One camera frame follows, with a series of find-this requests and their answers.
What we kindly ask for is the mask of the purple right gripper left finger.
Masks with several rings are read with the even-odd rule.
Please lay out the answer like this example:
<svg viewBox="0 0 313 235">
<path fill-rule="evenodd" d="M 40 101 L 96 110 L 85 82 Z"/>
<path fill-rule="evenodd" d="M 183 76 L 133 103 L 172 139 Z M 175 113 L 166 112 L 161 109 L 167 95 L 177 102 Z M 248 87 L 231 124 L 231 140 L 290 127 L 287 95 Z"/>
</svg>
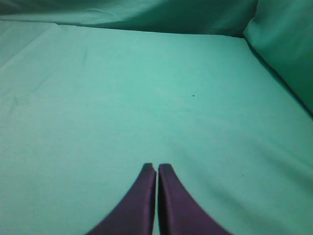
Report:
<svg viewBox="0 0 313 235">
<path fill-rule="evenodd" d="M 89 235 L 151 235 L 153 233 L 157 173 L 145 163 L 132 187 Z"/>
</svg>

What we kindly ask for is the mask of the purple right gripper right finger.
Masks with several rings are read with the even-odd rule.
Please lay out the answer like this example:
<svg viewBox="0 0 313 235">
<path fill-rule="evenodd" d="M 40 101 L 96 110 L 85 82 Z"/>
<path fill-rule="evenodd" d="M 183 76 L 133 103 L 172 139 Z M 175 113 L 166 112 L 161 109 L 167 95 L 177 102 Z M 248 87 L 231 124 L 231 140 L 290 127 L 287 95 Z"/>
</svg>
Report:
<svg viewBox="0 0 313 235">
<path fill-rule="evenodd" d="M 170 164 L 159 165 L 157 200 L 162 235 L 230 234 L 193 199 Z"/>
</svg>

